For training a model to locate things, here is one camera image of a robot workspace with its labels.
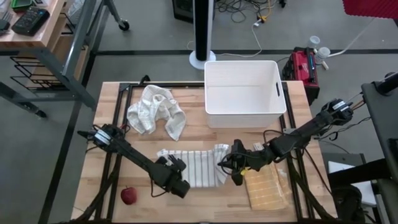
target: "office chair wheel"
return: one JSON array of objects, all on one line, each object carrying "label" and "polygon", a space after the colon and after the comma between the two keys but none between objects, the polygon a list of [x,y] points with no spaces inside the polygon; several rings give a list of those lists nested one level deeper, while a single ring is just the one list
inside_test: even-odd
[{"label": "office chair wheel", "polygon": [[39,110],[38,112],[36,112],[35,114],[38,118],[47,118],[47,114],[45,114],[43,111]]},{"label": "office chair wheel", "polygon": [[119,25],[119,28],[123,31],[127,31],[130,29],[130,24],[128,21],[122,21],[123,26]]}]

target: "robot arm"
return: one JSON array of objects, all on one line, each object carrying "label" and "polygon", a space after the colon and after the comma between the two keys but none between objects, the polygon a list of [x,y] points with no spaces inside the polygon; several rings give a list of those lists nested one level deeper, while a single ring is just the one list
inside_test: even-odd
[{"label": "robot arm", "polygon": [[141,169],[148,172],[151,181],[164,189],[181,198],[187,194],[190,185],[187,181],[182,180],[181,172],[186,168],[185,163],[181,159],[170,156],[172,165],[166,165],[167,159],[160,157],[156,162],[152,162],[139,151],[131,147],[124,139],[124,131],[117,126],[104,124],[102,127],[95,126],[91,131],[79,131],[79,135],[86,138],[100,149],[106,152],[118,153],[131,162],[138,165]]},{"label": "robot arm", "polygon": [[353,110],[349,107],[352,103],[343,100],[332,100],[322,107],[316,117],[297,128],[290,134],[285,134],[265,142],[261,151],[250,151],[244,148],[241,140],[235,139],[229,153],[219,166],[229,168],[232,180],[236,185],[243,183],[242,171],[254,169],[259,171],[261,167],[271,162],[280,162],[290,155],[291,150],[305,147],[311,140],[311,136],[327,130],[329,125],[344,125],[353,117]]}]

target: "bin handle cutout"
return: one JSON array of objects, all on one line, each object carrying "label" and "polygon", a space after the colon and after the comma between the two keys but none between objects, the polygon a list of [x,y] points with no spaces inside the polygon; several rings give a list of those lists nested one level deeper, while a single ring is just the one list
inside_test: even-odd
[{"label": "bin handle cutout", "polygon": [[276,92],[278,93],[278,97],[280,97],[280,92],[279,92],[279,85],[276,83]]}]

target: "red power station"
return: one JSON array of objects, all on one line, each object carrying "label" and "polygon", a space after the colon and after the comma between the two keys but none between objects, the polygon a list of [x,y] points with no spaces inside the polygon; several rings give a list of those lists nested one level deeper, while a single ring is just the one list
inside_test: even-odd
[{"label": "red power station", "polygon": [[318,98],[319,86],[314,53],[310,48],[296,47],[282,71],[283,80],[303,81],[308,104]]}]

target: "red foam panel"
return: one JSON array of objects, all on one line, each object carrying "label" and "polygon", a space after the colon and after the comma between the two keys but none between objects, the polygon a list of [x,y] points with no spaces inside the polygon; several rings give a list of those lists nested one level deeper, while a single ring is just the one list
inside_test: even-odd
[{"label": "red foam panel", "polygon": [[343,0],[343,5],[347,15],[398,19],[398,0]]}]

